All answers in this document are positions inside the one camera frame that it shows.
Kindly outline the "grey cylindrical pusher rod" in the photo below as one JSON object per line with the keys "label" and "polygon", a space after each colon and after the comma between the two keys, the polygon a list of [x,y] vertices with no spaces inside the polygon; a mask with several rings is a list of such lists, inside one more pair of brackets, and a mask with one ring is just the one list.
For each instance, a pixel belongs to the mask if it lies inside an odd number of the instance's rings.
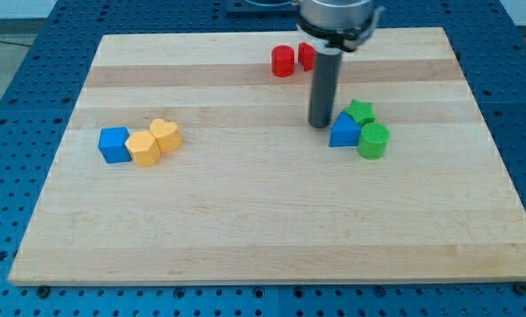
{"label": "grey cylindrical pusher rod", "polygon": [[341,61],[340,51],[334,54],[317,51],[315,54],[307,115],[308,123],[314,128],[321,129],[330,125]]}

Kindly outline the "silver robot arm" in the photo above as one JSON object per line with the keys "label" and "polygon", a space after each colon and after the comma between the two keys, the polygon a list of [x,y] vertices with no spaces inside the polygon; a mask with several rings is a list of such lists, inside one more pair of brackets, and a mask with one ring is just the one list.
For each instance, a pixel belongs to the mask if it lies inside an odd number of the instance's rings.
{"label": "silver robot arm", "polygon": [[307,121],[330,125],[342,56],[353,53],[377,28],[383,6],[374,0],[300,0],[297,27],[315,50]]}

